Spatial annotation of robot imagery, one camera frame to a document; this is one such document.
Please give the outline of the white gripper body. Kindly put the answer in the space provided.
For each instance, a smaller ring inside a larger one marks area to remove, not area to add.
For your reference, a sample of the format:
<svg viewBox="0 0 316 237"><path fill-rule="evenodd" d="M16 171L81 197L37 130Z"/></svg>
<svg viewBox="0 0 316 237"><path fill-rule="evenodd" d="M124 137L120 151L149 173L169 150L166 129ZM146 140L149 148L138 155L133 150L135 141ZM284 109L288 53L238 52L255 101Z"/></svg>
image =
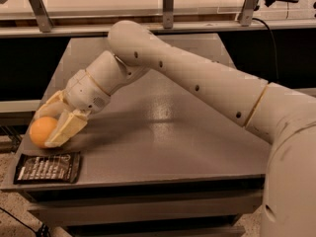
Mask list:
<svg viewBox="0 0 316 237"><path fill-rule="evenodd" d="M92 114L100 112L111 100L86 70L79 70L68 80L64 98L74 109Z"/></svg>

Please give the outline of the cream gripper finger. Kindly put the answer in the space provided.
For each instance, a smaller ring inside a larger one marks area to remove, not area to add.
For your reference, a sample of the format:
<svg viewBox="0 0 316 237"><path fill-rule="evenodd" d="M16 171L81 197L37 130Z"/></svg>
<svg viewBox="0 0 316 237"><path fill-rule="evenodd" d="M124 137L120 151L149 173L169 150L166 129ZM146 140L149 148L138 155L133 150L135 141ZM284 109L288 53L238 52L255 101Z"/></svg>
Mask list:
<svg viewBox="0 0 316 237"><path fill-rule="evenodd" d="M87 125L88 115L88 112L80 110L74 110L73 112L64 110L57 121L56 128L44 142L44 146L56 148L65 144Z"/></svg>
<svg viewBox="0 0 316 237"><path fill-rule="evenodd" d="M35 113L34 119L44 117L63 118L68 117L72 108L65 100L64 91L56 91Z"/></svg>

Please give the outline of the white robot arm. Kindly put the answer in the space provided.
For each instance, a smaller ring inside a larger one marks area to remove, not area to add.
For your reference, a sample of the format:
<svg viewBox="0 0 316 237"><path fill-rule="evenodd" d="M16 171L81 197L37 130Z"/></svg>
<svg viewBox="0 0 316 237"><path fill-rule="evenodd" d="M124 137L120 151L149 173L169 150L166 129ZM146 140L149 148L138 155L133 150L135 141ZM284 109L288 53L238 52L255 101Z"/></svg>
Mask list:
<svg viewBox="0 0 316 237"><path fill-rule="evenodd" d="M316 101L171 46L143 26L120 21L109 30L109 50L78 71L35 117L55 118L44 144L55 148L85 127L119 88L154 69L222 115L270 143L261 237L316 235Z"/></svg>

